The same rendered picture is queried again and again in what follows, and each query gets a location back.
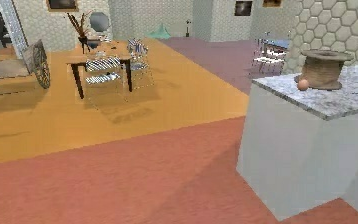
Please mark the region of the striped clear chair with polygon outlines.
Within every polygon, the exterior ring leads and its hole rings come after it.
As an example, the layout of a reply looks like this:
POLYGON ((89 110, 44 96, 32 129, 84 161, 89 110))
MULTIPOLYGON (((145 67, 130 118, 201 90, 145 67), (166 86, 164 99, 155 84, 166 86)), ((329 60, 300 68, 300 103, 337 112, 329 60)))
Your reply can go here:
POLYGON ((85 101, 95 109, 110 113, 125 103, 127 79, 119 58, 88 59, 84 80, 85 101))
POLYGON ((130 68, 133 89, 141 89, 154 84, 148 62, 148 47, 140 39, 129 39, 127 49, 131 55, 130 68))

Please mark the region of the brown wooden table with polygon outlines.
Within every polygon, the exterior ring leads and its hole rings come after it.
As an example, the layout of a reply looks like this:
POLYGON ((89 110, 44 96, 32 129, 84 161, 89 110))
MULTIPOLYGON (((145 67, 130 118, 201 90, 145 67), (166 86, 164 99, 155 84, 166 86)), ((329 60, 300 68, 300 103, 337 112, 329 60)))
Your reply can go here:
POLYGON ((81 99, 84 98, 84 92, 79 74, 79 68, 83 67, 87 70, 86 62, 88 60, 105 60, 116 58, 118 62, 125 67, 127 75, 128 90, 133 91, 131 59, 132 55, 127 49, 127 43, 124 41, 112 40, 111 42, 102 42, 95 49, 88 51, 79 50, 76 47, 69 52, 66 64, 71 67, 72 74, 75 79, 77 91, 81 99))

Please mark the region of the round grey mirror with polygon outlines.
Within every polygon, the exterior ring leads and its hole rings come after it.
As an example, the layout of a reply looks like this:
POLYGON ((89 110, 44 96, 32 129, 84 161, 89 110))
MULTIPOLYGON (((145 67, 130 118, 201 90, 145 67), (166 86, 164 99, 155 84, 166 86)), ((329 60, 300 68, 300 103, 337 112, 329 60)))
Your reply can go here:
POLYGON ((91 28, 96 32, 105 32, 110 27, 109 18, 103 12, 93 12, 89 21, 91 28))

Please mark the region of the black framed dark picture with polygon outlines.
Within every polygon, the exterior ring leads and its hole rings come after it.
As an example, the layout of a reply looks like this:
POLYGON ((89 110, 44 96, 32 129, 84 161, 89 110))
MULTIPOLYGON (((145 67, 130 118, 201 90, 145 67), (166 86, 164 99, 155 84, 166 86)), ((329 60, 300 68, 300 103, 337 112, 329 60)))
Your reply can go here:
POLYGON ((252 10, 252 1, 236 1, 235 16, 250 16, 252 10))

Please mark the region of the white marble-top counter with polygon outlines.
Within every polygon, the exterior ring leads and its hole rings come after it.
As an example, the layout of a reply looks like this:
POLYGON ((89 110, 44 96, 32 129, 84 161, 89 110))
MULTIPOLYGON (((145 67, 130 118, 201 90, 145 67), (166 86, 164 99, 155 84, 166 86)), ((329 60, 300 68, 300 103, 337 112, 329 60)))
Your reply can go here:
POLYGON ((358 211, 358 67, 339 90, 253 80, 236 170, 280 221, 337 198, 358 211))

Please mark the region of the dark vase with dry twigs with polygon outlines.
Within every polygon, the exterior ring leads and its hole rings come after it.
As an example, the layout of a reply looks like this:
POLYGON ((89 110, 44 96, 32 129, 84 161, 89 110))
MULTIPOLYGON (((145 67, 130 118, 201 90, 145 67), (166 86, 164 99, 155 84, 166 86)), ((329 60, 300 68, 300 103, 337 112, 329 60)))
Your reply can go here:
POLYGON ((85 21, 88 18, 88 14, 83 13, 80 17, 80 20, 77 20, 76 17, 71 13, 68 13, 67 17, 68 17, 71 25, 73 26, 73 28, 75 29, 75 31, 78 34, 78 40, 79 40, 81 48, 82 48, 82 53, 85 53, 85 49, 88 48, 88 44, 87 44, 88 29, 85 26, 85 21))

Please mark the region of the brown framed dark picture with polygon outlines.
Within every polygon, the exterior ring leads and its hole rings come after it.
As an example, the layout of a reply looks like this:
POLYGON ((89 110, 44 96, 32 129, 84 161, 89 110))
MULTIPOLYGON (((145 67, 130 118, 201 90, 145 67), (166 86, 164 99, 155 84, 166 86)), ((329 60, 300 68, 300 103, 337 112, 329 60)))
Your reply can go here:
POLYGON ((46 0, 50 12, 76 12, 77 0, 46 0))

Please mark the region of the grey wooden cart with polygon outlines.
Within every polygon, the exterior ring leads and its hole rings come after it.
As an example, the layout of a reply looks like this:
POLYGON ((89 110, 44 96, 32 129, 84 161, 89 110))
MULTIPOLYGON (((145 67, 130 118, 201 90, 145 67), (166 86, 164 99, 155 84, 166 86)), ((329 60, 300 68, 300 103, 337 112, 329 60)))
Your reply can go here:
POLYGON ((0 80, 35 75, 39 85, 48 89, 51 75, 41 39, 21 51, 21 59, 0 60, 0 80))

